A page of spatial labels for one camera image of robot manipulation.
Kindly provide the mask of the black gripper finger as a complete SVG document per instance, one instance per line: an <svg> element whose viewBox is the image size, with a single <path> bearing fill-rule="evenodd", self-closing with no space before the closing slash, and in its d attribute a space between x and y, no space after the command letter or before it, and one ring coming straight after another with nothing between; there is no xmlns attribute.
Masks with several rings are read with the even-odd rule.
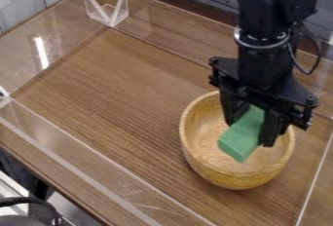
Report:
<svg viewBox="0 0 333 226"><path fill-rule="evenodd" d="M237 93L220 90L220 101L225 122L232 126L250 110L250 102Z"/></svg>
<svg viewBox="0 0 333 226"><path fill-rule="evenodd" d="M264 122L260 133L260 144L264 147L275 145L277 137L284 134L291 126L291 116L271 108L264 112Z"/></svg>

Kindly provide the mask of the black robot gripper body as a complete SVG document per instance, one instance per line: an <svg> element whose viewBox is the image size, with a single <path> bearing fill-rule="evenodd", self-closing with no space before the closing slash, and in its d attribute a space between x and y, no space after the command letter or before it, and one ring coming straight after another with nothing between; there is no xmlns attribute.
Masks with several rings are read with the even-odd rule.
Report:
<svg viewBox="0 0 333 226"><path fill-rule="evenodd" d="M307 130L319 100L295 77L296 68L313 72L297 63L297 46L293 40L277 46L240 44L237 58L210 58L210 84L241 95L264 112L273 108L288 114L291 126Z"/></svg>

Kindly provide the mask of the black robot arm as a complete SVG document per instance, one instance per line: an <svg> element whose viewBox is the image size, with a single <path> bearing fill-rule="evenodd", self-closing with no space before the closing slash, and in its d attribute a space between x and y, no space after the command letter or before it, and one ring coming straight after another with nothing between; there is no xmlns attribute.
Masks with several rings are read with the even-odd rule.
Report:
<svg viewBox="0 0 333 226"><path fill-rule="evenodd" d="M309 127L319 105L316 95L295 76L303 69L297 63L300 37L311 36L304 21L316 13L317 0L237 1L238 57L210 58L210 83L220 89L229 125L240 121L252 106L263 109L260 145L271 147L289 127Z"/></svg>

